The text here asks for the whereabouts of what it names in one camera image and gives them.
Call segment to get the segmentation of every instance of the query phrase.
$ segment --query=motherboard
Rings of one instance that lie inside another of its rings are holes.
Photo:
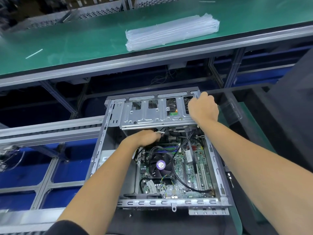
[[[190,140],[192,149],[189,146],[181,147],[174,157],[174,170],[176,175],[185,182],[186,185],[197,190],[210,190],[207,193],[200,193],[192,191],[191,189],[184,186],[176,177],[172,178],[162,178],[152,179],[154,185],[157,189],[157,193],[161,194],[163,198],[205,198],[214,197],[214,190],[211,182],[211,177],[209,173],[209,167],[202,145],[196,140]],[[165,143],[159,146],[165,149],[174,149],[179,146],[179,143]],[[188,151],[192,150],[194,154],[194,160],[196,165],[196,171],[194,170],[194,164],[188,162],[187,159]],[[164,150],[158,150],[157,153],[167,153]],[[140,165],[140,179],[146,178],[149,175],[149,165],[142,162]],[[142,183],[143,193],[152,193],[145,183]]]

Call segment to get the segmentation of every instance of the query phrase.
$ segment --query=black work surface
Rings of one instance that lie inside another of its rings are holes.
[[[116,209],[107,234],[237,235],[232,217],[190,216],[187,209],[137,211]]]

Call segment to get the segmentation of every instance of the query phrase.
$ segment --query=person's left hand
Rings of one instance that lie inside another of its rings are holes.
[[[127,138],[132,140],[138,147],[144,147],[154,143],[155,141],[159,141],[161,134],[156,133],[153,130],[141,130],[131,136],[128,136]]]

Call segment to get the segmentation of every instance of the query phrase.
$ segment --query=green circuit board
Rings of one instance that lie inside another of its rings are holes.
[[[195,174],[193,163],[187,162],[186,150],[188,147],[183,147],[176,154],[174,158],[174,169],[177,176],[185,182],[188,186],[198,189],[207,190],[211,189],[209,193],[199,193],[186,188],[181,184],[177,178],[170,180],[165,179],[162,182],[160,180],[153,180],[157,188],[157,192],[160,193],[163,198],[205,198],[214,197],[213,186],[209,173],[209,168],[206,160],[206,155],[202,146],[197,142],[192,142],[194,158],[197,164],[198,173]],[[177,143],[162,144],[162,147],[178,146]],[[140,179],[147,177],[149,174],[148,166],[144,168],[144,163],[141,165]],[[142,183],[143,193],[150,193],[149,187],[145,183]]]

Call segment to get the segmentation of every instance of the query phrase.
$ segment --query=clear plastic sheet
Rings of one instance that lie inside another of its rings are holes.
[[[126,31],[128,51],[190,39],[217,32],[219,21],[212,15],[190,16],[159,25]]]

